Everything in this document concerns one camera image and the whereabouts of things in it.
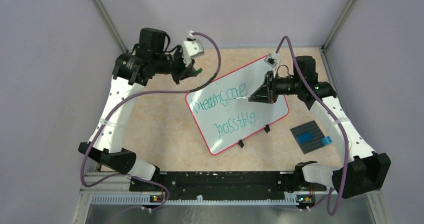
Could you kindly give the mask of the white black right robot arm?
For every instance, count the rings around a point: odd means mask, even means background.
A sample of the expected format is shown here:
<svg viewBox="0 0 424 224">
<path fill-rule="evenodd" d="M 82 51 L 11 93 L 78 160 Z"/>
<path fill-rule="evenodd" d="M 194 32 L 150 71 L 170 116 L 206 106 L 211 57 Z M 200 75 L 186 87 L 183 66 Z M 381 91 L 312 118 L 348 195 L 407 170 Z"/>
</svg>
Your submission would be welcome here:
<svg viewBox="0 0 424 224">
<path fill-rule="evenodd" d="M 293 74 L 278 76 L 280 56 L 270 53 L 265 58 L 272 67 L 263 84 L 248 100 L 274 104 L 280 95 L 296 95 L 325 128 L 336 146 L 343 167 L 337 168 L 309 161 L 295 167 L 293 184 L 307 190 L 313 183 L 333 188 L 348 199 L 379 190 L 386 179 L 391 160 L 386 153 L 377 153 L 359 134 L 341 107 L 337 93 L 326 81 L 319 81 L 316 61 L 311 56 L 297 56 Z"/>
</svg>

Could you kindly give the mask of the red-edged whiteboard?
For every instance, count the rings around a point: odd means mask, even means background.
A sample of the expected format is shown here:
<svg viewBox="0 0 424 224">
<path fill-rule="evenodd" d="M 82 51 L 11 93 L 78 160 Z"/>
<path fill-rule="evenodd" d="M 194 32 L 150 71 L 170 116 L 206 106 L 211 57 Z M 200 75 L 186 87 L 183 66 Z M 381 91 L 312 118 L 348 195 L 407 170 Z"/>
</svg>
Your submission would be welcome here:
<svg viewBox="0 0 424 224">
<path fill-rule="evenodd" d="M 290 110 L 284 96 L 279 96 L 276 104 L 235 99 L 250 96 L 263 84 L 264 75 L 272 70 L 264 59 L 258 58 L 217 78 L 204 89 L 186 94 L 186 104 L 212 155 L 288 115 Z"/>
</svg>

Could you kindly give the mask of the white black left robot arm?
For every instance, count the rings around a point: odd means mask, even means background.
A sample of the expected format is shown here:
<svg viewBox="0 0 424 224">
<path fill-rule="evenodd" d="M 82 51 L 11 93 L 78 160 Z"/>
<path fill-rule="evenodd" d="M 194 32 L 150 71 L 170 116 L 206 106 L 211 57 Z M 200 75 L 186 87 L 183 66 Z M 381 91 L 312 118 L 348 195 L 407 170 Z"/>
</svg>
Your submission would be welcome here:
<svg viewBox="0 0 424 224">
<path fill-rule="evenodd" d="M 186 39 L 169 49 L 170 36 L 163 30 L 143 28 L 131 51 L 115 60 L 110 90 L 95 131 L 88 141 L 80 143 L 78 151 L 83 162 L 92 159 L 115 172 L 141 178 L 149 191 L 160 186 L 158 167 L 138 158 L 124 148 L 124 132 L 133 112 L 136 98 L 148 95 L 147 83 L 155 75 L 169 75 L 175 84 L 196 77 L 195 58 L 203 55 L 204 48 L 197 39 L 198 32 L 190 31 Z"/>
</svg>

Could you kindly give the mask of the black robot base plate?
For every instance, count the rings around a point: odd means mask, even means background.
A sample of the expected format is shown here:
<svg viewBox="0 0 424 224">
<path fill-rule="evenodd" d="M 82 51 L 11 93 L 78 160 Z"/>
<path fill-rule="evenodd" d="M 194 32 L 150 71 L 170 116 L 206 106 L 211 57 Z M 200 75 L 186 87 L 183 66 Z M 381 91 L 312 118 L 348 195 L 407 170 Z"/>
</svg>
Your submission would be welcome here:
<svg viewBox="0 0 424 224">
<path fill-rule="evenodd" d="M 302 183 L 293 172 L 160 172 L 153 183 L 131 178 L 131 192 L 170 191 L 169 200 L 193 200 L 201 195 L 205 200 L 283 200 L 287 193 L 326 191 L 320 184 Z"/>
</svg>

